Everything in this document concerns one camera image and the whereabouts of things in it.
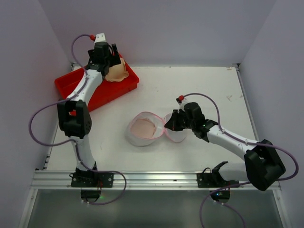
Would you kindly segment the beige bra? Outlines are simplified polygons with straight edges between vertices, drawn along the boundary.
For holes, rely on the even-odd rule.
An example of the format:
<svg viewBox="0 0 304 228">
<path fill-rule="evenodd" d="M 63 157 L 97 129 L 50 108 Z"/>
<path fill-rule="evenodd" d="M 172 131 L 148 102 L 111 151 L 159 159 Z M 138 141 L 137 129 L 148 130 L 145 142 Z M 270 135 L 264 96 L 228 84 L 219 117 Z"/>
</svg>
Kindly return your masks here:
<svg viewBox="0 0 304 228">
<path fill-rule="evenodd" d="M 126 70 L 126 64 L 123 58 L 120 58 L 121 63 L 109 68 L 108 74 L 105 76 L 105 80 L 108 82 L 121 82 L 129 76 Z"/>
</svg>

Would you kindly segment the white mesh laundry bag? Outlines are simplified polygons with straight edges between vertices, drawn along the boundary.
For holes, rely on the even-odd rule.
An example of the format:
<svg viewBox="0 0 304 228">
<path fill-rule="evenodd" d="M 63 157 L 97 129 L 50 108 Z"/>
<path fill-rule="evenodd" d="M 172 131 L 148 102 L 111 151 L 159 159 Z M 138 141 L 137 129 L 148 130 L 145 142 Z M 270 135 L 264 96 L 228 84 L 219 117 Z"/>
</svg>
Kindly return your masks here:
<svg viewBox="0 0 304 228">
<path fill-rule="evenodd" d="M 151 112 L 141 112 L 129 122 L 125 138 L 130 144 L 138 147 L 148 146 L 163 135 L 174 143 L 180 143 L 187 137 L 187 132 L 174 132 L 165 128 L 164 125 L 170 118 L 171 114 L 161 118 Z"/>
</svg>

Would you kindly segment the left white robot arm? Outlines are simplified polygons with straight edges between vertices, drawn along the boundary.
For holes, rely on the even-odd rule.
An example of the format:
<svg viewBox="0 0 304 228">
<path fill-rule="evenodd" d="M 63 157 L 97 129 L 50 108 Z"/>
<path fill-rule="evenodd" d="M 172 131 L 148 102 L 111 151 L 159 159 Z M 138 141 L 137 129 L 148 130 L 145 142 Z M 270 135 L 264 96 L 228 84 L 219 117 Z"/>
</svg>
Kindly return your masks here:
<svg viewBox="0 0 304 228">
<path fill-rule="evenodd" d="M 110 67 L 121 63 L 116 44 L 95 42 L 94 48 L 88 53 L 89 61 L 79 84 L 66 101 L 57 104 L 59 128 L 72 143 L 76 155 L 75 175 L 86 178 L 98 173 L 88 138 L 92 119 L 87 106 Z"/>
</svg>

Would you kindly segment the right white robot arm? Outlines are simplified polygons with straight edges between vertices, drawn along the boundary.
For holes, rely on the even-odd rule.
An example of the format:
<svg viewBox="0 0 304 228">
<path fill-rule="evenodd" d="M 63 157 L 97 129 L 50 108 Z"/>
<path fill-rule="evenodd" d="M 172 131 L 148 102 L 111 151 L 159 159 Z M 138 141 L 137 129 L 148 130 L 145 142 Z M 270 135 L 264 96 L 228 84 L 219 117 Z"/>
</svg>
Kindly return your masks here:
<svg viewBox="0 0 304 228">
<path fill-rule="evenodd" d="M 200 178 L 213 187 L 245 181 L 265 191 L 285 173 L 285 166 L 270 141 L 257 142 L 225 131 L 218 122 L 205 118 L 196 102 L 174 109 L 164 127 L 173 132 L 190 129 L 197 138 L 218 145 L 243 160 L 241 164 L 223 161 L 211 172 L 201 174 Z"/>
</svg>

